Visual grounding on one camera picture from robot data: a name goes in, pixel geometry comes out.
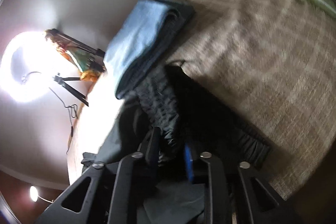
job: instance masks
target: light blue cloth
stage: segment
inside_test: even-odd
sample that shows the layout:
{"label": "light blue cloth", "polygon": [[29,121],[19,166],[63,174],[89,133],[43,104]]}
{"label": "light blue cloth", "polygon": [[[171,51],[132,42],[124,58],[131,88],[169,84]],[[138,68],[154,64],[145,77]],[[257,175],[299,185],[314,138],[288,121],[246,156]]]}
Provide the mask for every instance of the light blue cloth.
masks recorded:
{"label": "light blue cloth", "polygon": [[193,13],[190,5],[174,0],[140,0],[135,5],[104,58],[118,99],[145,77]]}

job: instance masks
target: small round light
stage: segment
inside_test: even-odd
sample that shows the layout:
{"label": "small round light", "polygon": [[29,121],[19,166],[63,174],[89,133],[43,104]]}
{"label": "small round light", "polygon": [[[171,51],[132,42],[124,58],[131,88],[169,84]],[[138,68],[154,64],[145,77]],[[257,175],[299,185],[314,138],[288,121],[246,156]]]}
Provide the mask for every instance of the small round light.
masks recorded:
{"label": "small round light", "polygon": [[39,197],[39,193],[38,193],[36,187],[31,186],[30,187],[30,198],[31,198],[31,200],[36,202],[38,197]]}

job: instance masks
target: brown plush blanket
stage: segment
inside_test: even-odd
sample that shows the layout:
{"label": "brown plush blanket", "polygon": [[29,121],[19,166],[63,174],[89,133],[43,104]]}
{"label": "brown plush blanket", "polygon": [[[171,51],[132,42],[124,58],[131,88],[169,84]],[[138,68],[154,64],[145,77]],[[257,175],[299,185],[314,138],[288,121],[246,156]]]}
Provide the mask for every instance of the brown plush blanket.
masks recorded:
{"label": "brown plush blanket", "polygon": [[188,0],[196,15],[168,62],[260,129],[263,172],[284,198],[336,131],[336,22],[302,0]]}

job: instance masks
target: white wall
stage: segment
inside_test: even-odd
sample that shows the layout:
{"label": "white wall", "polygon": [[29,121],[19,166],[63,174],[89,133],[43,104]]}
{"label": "white wall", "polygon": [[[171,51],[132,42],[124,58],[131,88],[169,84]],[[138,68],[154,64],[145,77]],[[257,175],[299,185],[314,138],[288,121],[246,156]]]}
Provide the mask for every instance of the white wall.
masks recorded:
{"label": "white wall", "polygon": [[[24,31],[62,27],[92,47],[106,49],[137,0],[4,0],[0,6],[0,54]],[[66,104],[79,102],[56,84]],[[79,83],[81,92],[86,87]],[[42,186],[68,183],[68,114],[52,94],[17,103],[0,90],[0,169]]]}

